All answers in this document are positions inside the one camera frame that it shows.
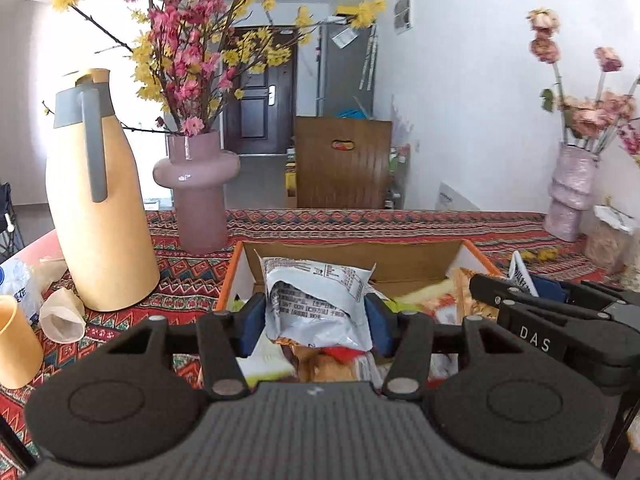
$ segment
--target yellow thermos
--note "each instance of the yellow thermos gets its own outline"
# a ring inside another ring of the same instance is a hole
[[[84,305],[120,310],[160,280],[138,169],[113,110],[109,71],[84,70],[66,81],[47,159],[49,207]]]

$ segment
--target flower arrangement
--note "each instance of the flower arrangement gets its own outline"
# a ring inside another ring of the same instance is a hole
[[[162,111],[171,116],[177,130],[171,131],[164,118],[158,117],[158,128],[163,128],[158,131],[179,136],[210,131],[230,95],[243,97],[243,73],[262,73],[270,66],[287,62],[290,48],[310,42],[311,33],[322,24],[313,18],[308,7],[301,6],[291,40],[276,44],[270,16],[276,0],[147,0],[147,12],[132,13],[146,30],[141,31],[134,46],[129,46],[82,12],[81,0],[51,1],[55,10],[73,9],[107,34],[117,47],[129,51],[136,63],[134,80],[141,85],[138,96],[161,103]],[[240,36],[236,26],[255,2],[262,4],[269,25]],[[358,14],[349,20],[351,26],[371,26],[384,9],[383,0],[360,4]]]
[[[611,47],[598,47],[594,54],[600,65],[600,80],[596,90],[595,99],[586,98],[580,100],[564,93],[562,77],[558,68],[560,49],[553,36],[560,28],[558,15],[551,9],[534,9],[527,19],[531,30],[536,37],[531,41],[531,53],[538,60],[553,66],[556,75],[558,97],[552,89],[542,91],[542,107],[548,112],[553,112],[557,107],[562,118],[562,141],[568,145],[593,152],[599,155],[615,139],[616,135],[622,140],[629,155],[635,158],[640,166],[640,134],[633,121],[636,111],[636,99],[633,97],[638,86],[639,77],[634,82],[628,93],[615,94],[604,89],[604,81],[607,73],[618,72],[623,63],[616,51]]]

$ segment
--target yellow cup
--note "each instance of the yellow cup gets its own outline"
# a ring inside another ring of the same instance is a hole
[[[43,352],[13,296],[0,296],[0,384],[21,388],[36,376]]]

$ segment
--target thermos handle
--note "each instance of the thermos handle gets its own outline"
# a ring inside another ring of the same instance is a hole
[[[104,135],[100,113],[100,92],[87,88],[79,93],[86,144],[86,164],[89,169],[91,198],[94,202],[107,200],[107,165],[104,160]]]

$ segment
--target table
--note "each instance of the table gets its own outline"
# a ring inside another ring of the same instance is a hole
[[[20,390],[0,388],[0,413],[32,452],[35,449],[25,429],[22,408],[34,388],[148,316],[161,314],[169,323],[185,324],[210,312],[220,294],[233,246],[240,240],[313,244],[363,238],[383,242],[469,238],[501,270],[508,268],[514,250],[535,252],[555,247],[559,250],[555,260],[532,264],[529,269],[558,280],[601,280],[604,277],[582,256],[583,240],[568,243],[554,238],[543,229],[543,215],[538,213],[232,210],[227,213],[229,247],[206,257],[189,256],[180,250],[172,211],[154,211],[147,215],[161,271],[158,288],[138,305],[119,312],[87,311],[86,335],[78,343],[59,345],[37,330],[45,354],[40,374]],[[47,235],[46,247],[55,250],[53,237]],[[28,248],[30,258],[37,252],[36,247]],[[73,286],[68,273],[53,285],[49,294],[63,286]],[[174,368],[178,375],[195,384],[200,370],[197,358],[176,356]],[[0,480],[13,480],[17,475],[15,465],[0,450]]]

